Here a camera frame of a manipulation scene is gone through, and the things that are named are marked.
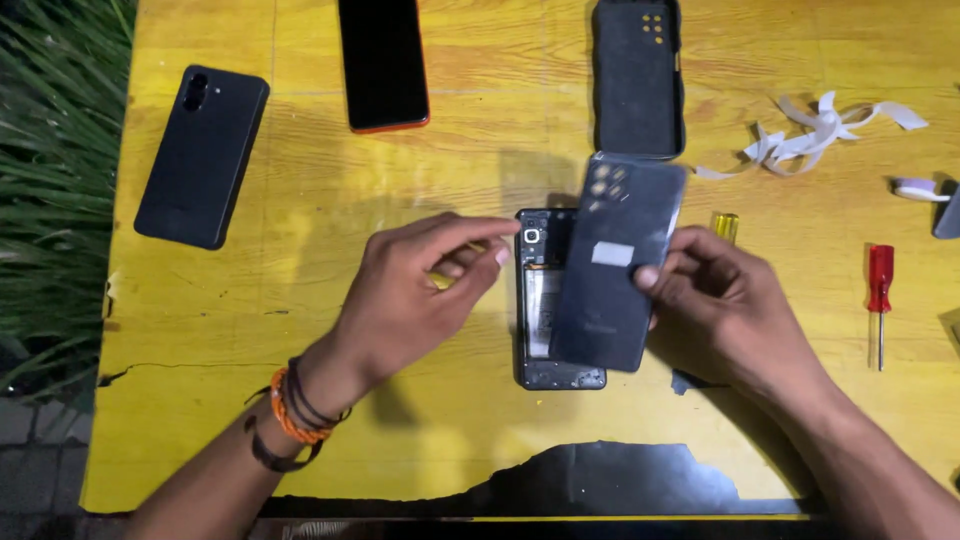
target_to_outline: grass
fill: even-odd
[[[0,392],[93,380],[135,0],[23,0],[0,19]]]

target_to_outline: camera cutout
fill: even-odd
[[[209,80],[203,73],[194,73],[186,86],[186,96],[183,97],[183,108],[193,112],[199,109],[206,99],[206,87]]]

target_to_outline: wooden table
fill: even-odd
[[[353,135],[333,0],[142,0],[101,363],[102,375],[127,373],[97,393],[83,506],[136,507],[323,334],[374,231],[450,209],[509,216],[543,206],[549,193],[575,194],[593,150],[592,5],[421,0],[431,123]],[[739,214],[738,244],[771,260],[833,377],[948,484],[960,466],[960,357],[941,316],[960,307],[960,241],[934,239],[931,207],[886,184],[960,171],[960,7],[685,0],[682,8],[681,163],[733,167],[757,120],[799,133],[774,104],[781,94],[800,104],[837,89],[840,108],[892,100],[930,122],[908,133],[880,117],[800,177],[691,178],[681,223]],[[190,63],[258,75],[272,88],[217,252],[132,227]],[[867,365],[871,242],[896,246],[898,257],[882,374]],[[811,492],[762,413],[728,388],[678,395],[655,354],[636,374],[610,373],[603,391],[521,389],[513,289],[507,271],[454,339],[361,402],[277,494],[442,497],[555,445],[597,440],[681,443],[744,500]]]

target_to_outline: human hand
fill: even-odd
[[[770,264],[707,229],[676,230],[663,268],[643,266],[634,282],[703,331],[748,394],[781,402],[829,383]]]
[[[308,394],[343,394],[326,407],[339,412],[453,336],[510,258],[500,236],[519,227],[447,212],[371,236],[340,318],[307,351],[303,378],[317,387]],[[440,289],[432,272],[455,281]]]

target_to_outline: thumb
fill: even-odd
[[[687,276],[663,273],[656,266],[641,266],[634,272],[634,284],[657,303],[695,323],[707,326],[715,320],[718,307],[709,296],[693,288]]]
[[[487,250],[464,271],[463,277],[443,294],[466,310],[473,309],[480,297],[496,283],[500,268],[509,258],[510,250],[505,247]]]

